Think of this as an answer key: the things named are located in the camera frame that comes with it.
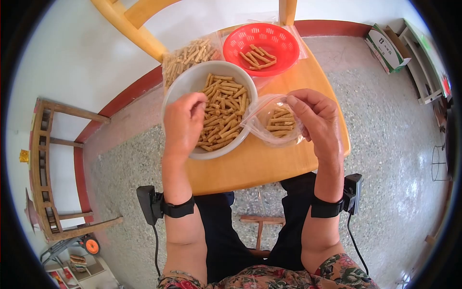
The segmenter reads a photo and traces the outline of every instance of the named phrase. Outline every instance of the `red wall trim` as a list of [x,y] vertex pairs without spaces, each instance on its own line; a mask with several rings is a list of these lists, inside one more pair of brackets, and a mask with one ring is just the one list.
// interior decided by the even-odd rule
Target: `red wall trim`
[[[90,200],[86,190],[85,174],[84,174],[84,150],[74,147],[74,170],[75,183],[77,184],[77,193],[79,195],[80,207],[82,213],[91,211]],[[93,222],[93,216],[84,217],[85,223]]]
[[[124,91],[119,93],[98,113],[105,117],[111,117],[118,111],[129,105],[132,101],[145,94],[148,90],[162,82],[162,67],[157,66],[150,72],[143,75],[140,79],[132,83]],[[95,133],[102,123],[90,121],[80,135],[75,139],[76,142],[85,142]]]
[[[372,26],[338,20],[298,20],[295,21],[295,27],[301,37],[308,36],[353,36],[365,37]],[[100,112],[100,115],[111,117],[118,111],[129,105],[132,101],[145,94],[148,90],[162,83],[162,67],[158,66],[150,72],[143,75],[124,91],[119,93],[111,102],[109,102]],[[83,129],[80,135],[75,139],[76,142],[85,142],[100,127],[101,123],[90,121]],[[79,194],[80,206],[82,212],[91,210],[88,200],[85,174],[83,166],[83,149],[74,148],[74,169],[75,180],[77,183],[77,192]],[[93,216],[85,217],[86,222],[93,221]]]
[[365,37],[370,25],[339,20],[299,20],[295,27],[301,37],[308,36],[353,36]]

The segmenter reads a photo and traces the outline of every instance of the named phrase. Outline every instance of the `black cable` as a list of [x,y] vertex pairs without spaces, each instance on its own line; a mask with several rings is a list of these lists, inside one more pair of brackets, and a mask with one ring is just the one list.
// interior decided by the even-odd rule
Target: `black cable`
[[348,216],[348,222],[346,222],[346,227],[348,229],[348,232],[350,233],[351,241],[353,241],[353,245],[354,245],[354,248],[356,249],[356,253],[358,253],[359,258],[361,259],[361,262],[363,263],[364,268],[366,269],[366,274],[369,275],[369,269],[367,268],[366,263],[364,263],[363,257],[359,253],[358,246],[356,246],[356,242],[354,241],[354,238],[353,238],[353,234],[351,234],[351,230],[350,230],[351,216],[352,216],[351,214]]
[[157,235],[156,227],[153,225],[152,228],[154,229],[154,234],[156,235],[156,254],[154,256],[154,263],[156,264],[157,274],[160,277],[159,265],[157,265],[157,254],[159,253],[159,236]]

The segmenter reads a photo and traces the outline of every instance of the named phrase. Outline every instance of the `person's right hand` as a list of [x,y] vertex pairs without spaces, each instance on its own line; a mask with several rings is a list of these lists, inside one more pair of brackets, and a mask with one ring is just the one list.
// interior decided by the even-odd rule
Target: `person's right hand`
[[204,127],[206,101],[205,94],[193,92],[166,106],[164,158],[172,157],[180,162],[188,159]]
[[302,135],[307,141],[313,141],[319,162],[343,163],[339,111],[335,101],[308,88],[294,90],[287,95],[287,103],[305,125]]

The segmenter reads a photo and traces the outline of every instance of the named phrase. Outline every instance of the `red plastic basket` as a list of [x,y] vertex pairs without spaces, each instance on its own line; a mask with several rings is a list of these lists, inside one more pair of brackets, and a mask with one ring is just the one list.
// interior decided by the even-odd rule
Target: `red plastic basket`
[[[239,52],[251,51],[250,45],[262,47],[276,56],[276,64],[261,70],[249,70],[250,64]],[[226,61],[243,68],[252,76],[275,76],[291,68],[300,56],[300,48],[295,37],[282,27],[268,23],[252,23],[234,30],[223,44]]]

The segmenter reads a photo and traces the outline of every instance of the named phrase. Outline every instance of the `black wrist strap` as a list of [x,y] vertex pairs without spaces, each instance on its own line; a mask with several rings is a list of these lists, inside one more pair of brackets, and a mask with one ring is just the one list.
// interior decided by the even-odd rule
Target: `black wrist strap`
[[194,204],[194,197],[191,196],[187,202],[182,203],[181,205],[166,203],[164,199],[162,199],[160,206],[162,213],[166,214],[167,216],[172,218],[181,218],[194,213]]
[[339,215],[343,210],[343,199],[336,203],[328,203],[313,196],[311,202],[312,218],[332,218]]

